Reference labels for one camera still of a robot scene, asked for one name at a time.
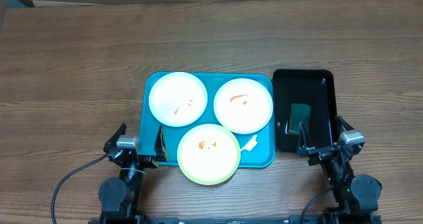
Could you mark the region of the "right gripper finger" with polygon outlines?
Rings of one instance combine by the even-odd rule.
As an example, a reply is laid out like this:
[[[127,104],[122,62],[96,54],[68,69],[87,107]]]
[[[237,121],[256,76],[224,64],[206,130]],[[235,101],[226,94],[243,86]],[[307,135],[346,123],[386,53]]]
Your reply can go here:
[[[342,116],[340,116],[339,114],[337,114],[335,116],[335,124],[336,124],[336,128],[337,128],[337,132],[338,133],[342,133],[345,131],[350,131],[353,130],[354,128],[348,123],[346,122]]]
[[[299,139],[297,142],[297,155],[298,156],[308,156],[310,150],[314,149],[315,145],[309,132],[307,131],[306,126],[303,122],[299,123]]]

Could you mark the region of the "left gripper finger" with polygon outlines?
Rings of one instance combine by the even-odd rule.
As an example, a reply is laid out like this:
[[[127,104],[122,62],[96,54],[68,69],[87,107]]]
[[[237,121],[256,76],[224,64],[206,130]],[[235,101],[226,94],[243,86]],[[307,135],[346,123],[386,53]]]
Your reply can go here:
[[[112,147],[116,147],[120,136],[125,134],[126,134],[126,124],[122,123],[122,125],[118,128],[115,134],[104,144],[103,151],[105,153],[108,153]]]
[[[155,159],[159,162],[167,162],[168,153],[164,140],[163,127],[159,126],[157,137],[154,144]]]

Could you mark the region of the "green yellow sponge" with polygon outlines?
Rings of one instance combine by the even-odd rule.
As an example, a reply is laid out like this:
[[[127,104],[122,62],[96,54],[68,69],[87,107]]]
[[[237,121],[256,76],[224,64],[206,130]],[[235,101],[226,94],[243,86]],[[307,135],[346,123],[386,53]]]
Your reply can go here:
[[[291,105],[288,133],[290,135],[299,135],[300,122],[305,126],[305,129],[309,131],[310,116],[311,116],[310,105],[293,103]]]

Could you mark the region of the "yellow-green plate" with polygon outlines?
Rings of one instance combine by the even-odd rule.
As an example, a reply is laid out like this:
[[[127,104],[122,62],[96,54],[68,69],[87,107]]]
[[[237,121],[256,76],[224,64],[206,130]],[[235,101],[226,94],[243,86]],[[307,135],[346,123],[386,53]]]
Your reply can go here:
[[[183,135],[178,144],[177,161],[188,179],[213,186],[234,175],[241,161],[241,148],[227,128],[202,124]]]

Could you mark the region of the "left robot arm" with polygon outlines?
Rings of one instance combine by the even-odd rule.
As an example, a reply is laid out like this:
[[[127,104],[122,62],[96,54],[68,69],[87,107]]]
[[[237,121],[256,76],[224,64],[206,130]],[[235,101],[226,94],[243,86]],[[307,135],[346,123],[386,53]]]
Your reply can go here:
[[[139,150],[138,137],[126,135],[125,124],[104,144],[106,157],[120,167],[120,173],[105,180],[98,190],[101,223],[150,223],[147,215],[139,210],[139,201],[145,170],[158,168],[159,163],[168,158],[163,127],[159,127],[155,138],[154,155],[141,155]]]

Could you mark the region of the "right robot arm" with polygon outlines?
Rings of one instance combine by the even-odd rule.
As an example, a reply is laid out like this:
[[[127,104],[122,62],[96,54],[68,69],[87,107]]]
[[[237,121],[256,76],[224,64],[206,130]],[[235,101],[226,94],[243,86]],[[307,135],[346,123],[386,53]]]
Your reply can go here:
[[[370,175],[355,175],[350,166],[352,157],[362,150],[365,137],[341,116],[335,116],[335,120],[338,140],[321,148],[312,146],[313,140],[306,126],[299,123],[297,154],[308,156],[310,166],[321,166],[329,187],[307,203],[298,222],[308,219],[317,223],[380,223],[381,218],[374,216],[373,212],[378,210],[382,184]],[[329,192],[333,193],[336,206],[325,208],[320,216],[307,217],[311,205]]]

